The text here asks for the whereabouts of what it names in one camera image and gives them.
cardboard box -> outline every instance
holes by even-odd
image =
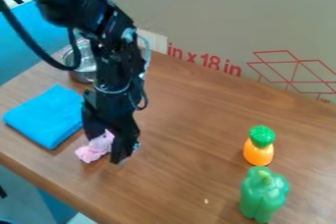
[[[167,53],[336,102],[336,0],[114,0]]]

red diagram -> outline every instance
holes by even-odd
[[[336,72],[320,60],[300,60],[288,50],[254,52],[258,61],[248,62],[262,79],[301,94],[336,94]]]

wooden table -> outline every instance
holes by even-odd
[[[55,83],[84,89],[41,63],[0,87],[0,113]],[[264,124],[278,137],[270,168],[291,184],[271,223],[336,223],[336,106],[159,54],[146,90],[142,146],[125,164],[80,162],[82,131],[48,151],[4,124],[0,163],[102,224],[252,223],[237,207],[242,144]]]

black cable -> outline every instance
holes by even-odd
[[[74,32],[68,28],[68,36],[70,39],[70,43],[74,50],[74,66],[65,66],[58,61],[54,60],[48,53],[46,53],[29,35],[29,33],[25,30],[22,24],[18,21],[18,19],[13,15],[11,9],[7,6],[4,0],[0,0],[0,12],[4,14],[6,20],[11,25],[11,27],[16,31],[22,41],[26,43],[26,45],[42,60],[47,62],[52,67],[55,67],[62,71],[73,71],[78,68],[81,64],[81,52],[79,47],[76,45],[76,39]]]
[[[140,89],[141,100],[143,100],[143,106],[138,106],[132,98],[131,93],[129,92],[129,100],[131,102],[132,107],[135,110],[144,110],[148,106],[148,97],[144,91],[143,83],[138,80],[133,80],[133,85]]]

pink object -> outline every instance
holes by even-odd
[[[98,160],[101,156],[111,152],[114,135],[105,130],[105,134],[93,139],[88,145],[82,146],[75,151],[75,155],[83,162],[90,163]]]

